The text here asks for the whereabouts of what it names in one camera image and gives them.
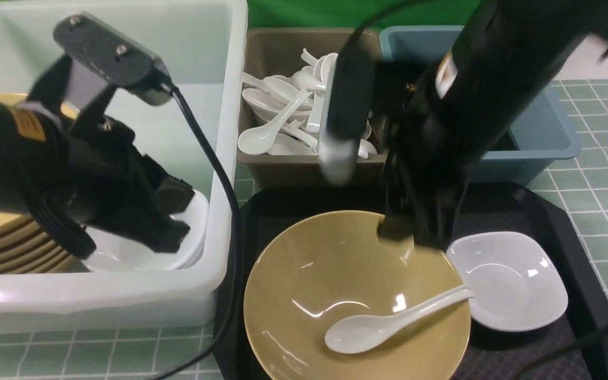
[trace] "white plastic bin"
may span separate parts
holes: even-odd
[[[245,0],[35,0],[0,3],[0,93],[25,93],[61,54],[52,31],[90,12],[157,53],[183,90],[230,178],[247,27]],[[230,209],[222,186],[174,102],[152,108],[120,92],[108,114],[135,144],[210,198],[201,258],[165,272],[0,275],[0,333],[202,325],[224,279]]]

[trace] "green backdrop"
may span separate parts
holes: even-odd
[[[356,26],[396,0],[248,0],[250,27]],[[418,5],[379,24],[464,24],[480,0],[439,0]]]

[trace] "black tray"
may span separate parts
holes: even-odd
[[[382,195],[368,187],[273,189],[256,194],[242,209],[245,255],[238,264],[243,268],[243,284],[258,255],[279,233],[297,221],[334,210],[382,213]],[[502,334],[474,322],[470,346],[454,380],[507,380],[525,363],[608,323],[608,300],[563,210],[519,185],[471,185],[456,238],[490,231],[517,231],[538,241],[562,276],[569,293],[569,308],[557,322],[526,334]],[[226,315],[228,295],[227,284],[223,283],[216,320]],[[247,341],[242,306],[227,338],[215,351],[215,358],[225,380],[269,380]],[[608,338],[524,378],[608,380]]]

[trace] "green tile mat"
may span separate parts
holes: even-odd
[[[608,296],[608,80],[553,82],[584,149],[558,161],[530,188],[569,212]],[[244,204],[256,188],[239,165],[236,192]],[[0,380],[131,380],[193,356],[212,327],[63,331],[0,335]],[[222,380],[210,358],[176,380]]]

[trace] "robotic arm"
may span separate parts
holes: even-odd
[[[375,65],[357,45],[360,32],[337,61],[321,170],[331,183],[349,180],[362,133],[358,120],[370,108],[388,116],[387,217],[379,236],[414,235],[416,243],[446,249],[482,156],[587,34],[608,40],[608,0],[483,0],[449,53],[431,66]],[[374,85],[363,86],[354,79],[358,73]]]
[[[0,210],[31,214],[65,250],[95,250],[83,226],[177,252],[189,226],[182,212],[194,192],[132,142],[135,133],[104,115],[117,89],[158,106],[170,95],[166,67],[154,54],[89,14],[53,32],[65,54],[22,103],[0,103]],[[65,102],[80,111],[60,111]]]

